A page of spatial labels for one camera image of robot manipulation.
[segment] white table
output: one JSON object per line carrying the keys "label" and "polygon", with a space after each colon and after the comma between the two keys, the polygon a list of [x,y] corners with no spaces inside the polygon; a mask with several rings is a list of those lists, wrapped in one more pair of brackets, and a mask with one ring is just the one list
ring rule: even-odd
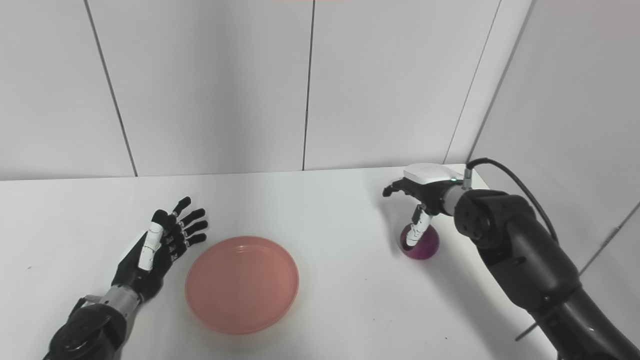
{"label": "white table", "polygon": [[[452,166],[457,171],[462,166]],[[415,201],[381,196],[402,168],[0,183],[2,358],[41,359],[76,303],[109,287],[123,250],[158,208],[185,195],[205,207],[208,240],[174,264],[139,311],[122,360],[554,359],[449,217],[438,253],[402,255],[395,238]],[[485,184],[476,176],[474,187]],[[247,336],[206,330],[184,300],[207,247],[254,234],[284,246],[300,291],[274,326]]]}

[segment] purple ball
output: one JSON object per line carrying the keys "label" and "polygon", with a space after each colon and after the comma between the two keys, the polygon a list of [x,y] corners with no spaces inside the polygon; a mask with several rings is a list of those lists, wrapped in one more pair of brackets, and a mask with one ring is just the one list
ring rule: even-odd
{"label": "purple ball", "polygon": [[430,258],[436,253],[436,251],[438,251],[440,239],[436,229],[432,226],[429,226],[427,231],[422,234],[420,240],[418,240],[418,243],[409,249],[406,244],[406,235],[410,229],[411,224],[405,226],[398,239],[398,245],[405,255],[412,259],[424,260]]}

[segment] robotic hand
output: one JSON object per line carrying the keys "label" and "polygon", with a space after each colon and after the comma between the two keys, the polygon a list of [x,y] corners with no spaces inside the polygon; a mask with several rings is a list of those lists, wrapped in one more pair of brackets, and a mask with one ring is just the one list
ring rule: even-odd
{"label": "robotic hand", "polygon": [[191,199],[180,200],[171,214],[157,210],[149,230],[118,264],[111,288],[103,297],[78,300],[67,323],[53,336],[45,360],[109,360],[122,346],[127,322],[136,308],[155,297],[174,261],[193,244],[207,239],[204,209],[178,220]]}
{"label": "robotic hand", "polygon": [[[529,312],[563,359],[640,360],[640,351],[582,288],[578,270],[551,235],[555,231],[544,212],[540,211],[549,231],[523,197],[471,189],[472,168],[480,163],[505,170],[530,194],[510,170],[491,159],[468,163],[463,178],[442,165],[410,165],[404,177],[383,191],[385,197],[402,191],[420,201],[401,234],[403,252],[418,259],[433,255],[438,238],[429,221],[441,213],[452,216],[505,294]],[[425,247],[432,251],[425,253]]]}

